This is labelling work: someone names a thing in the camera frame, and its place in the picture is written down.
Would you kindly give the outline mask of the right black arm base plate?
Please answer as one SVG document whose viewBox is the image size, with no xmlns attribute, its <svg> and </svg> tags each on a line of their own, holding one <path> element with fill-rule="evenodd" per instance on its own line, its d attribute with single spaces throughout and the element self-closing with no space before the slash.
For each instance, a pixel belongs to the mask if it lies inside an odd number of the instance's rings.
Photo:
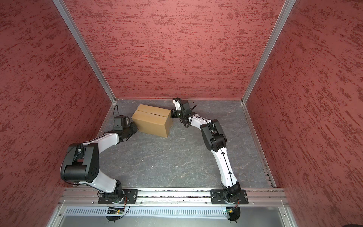
<svg viewBox="0 0 363 227">
<path fill-rule="evenodd" d="M 212 189 L 210 190 L 210 197 L 212 204 L 226 204 L 226 205 L 247 205 L 249 204 L 248 196 L 245 190 L 237 192 L 237 194 L 230 194 L 227 190 Z"/>
</svg>

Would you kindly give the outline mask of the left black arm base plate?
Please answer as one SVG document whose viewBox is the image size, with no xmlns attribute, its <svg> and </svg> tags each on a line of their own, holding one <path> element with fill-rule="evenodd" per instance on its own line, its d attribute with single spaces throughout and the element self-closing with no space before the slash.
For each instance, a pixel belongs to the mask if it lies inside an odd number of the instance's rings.
<svg viewBox="0 0 363 227">
<path fill-rule="evenodd" d="M 98 192 L 98 204 L 135 204 L 138 196 L 138 189 L 121 189 L 121 193 Z"/>
</svg>

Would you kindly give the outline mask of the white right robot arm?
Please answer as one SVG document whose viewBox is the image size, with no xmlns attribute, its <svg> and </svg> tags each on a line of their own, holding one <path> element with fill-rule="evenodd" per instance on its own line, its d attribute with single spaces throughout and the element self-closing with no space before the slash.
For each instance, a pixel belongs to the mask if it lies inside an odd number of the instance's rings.
<svg viewBox="0 0 363 227">
<path fill-rule="evenodd" d="M 235 177 L 227 154 L 227 138 L 217 119 L 209 120 L 193 112 L 188 100 L 174 98 L 175 108 L 171 118 L 179 119 L 185 128 L 191 126 L 200 129 L 206 148 L 213 154 L 221 175 L 222 198 L 229 204 L 235 203 L 241 194 L 241 186 Z"/>
</svg>

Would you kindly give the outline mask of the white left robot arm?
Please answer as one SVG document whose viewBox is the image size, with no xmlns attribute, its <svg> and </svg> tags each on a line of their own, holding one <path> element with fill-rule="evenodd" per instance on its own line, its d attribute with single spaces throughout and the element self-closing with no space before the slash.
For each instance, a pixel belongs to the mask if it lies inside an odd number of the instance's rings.
<svg viewBox="0 0 363 227">
<path fill-rule="evenodd" d="M 61 164 L 61 179 L 69 184 L 88 185 L 97 189 L 103 198 L 118 204 L 126 201 L 120 181 L 100 170 L 99 156 L 108 148 L 126 142 L 137 131 L 137 125 L 128 117 L 119 115 L 113 119 L 111 131 L 93 140 L 74 143 L 68 147 Z"/>
</svg>

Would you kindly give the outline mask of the brown cardboard express box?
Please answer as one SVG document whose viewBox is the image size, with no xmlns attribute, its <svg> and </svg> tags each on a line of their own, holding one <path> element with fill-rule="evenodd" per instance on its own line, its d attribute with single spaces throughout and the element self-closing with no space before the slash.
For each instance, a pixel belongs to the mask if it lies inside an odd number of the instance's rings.
<svg viewBox="0 0 363 227">
<path fill-rule="evenodd" d="M 140 104 L 132 116 L 140 132 L 167 138 L 173 125 L 171 110 Z"/>
</svg>

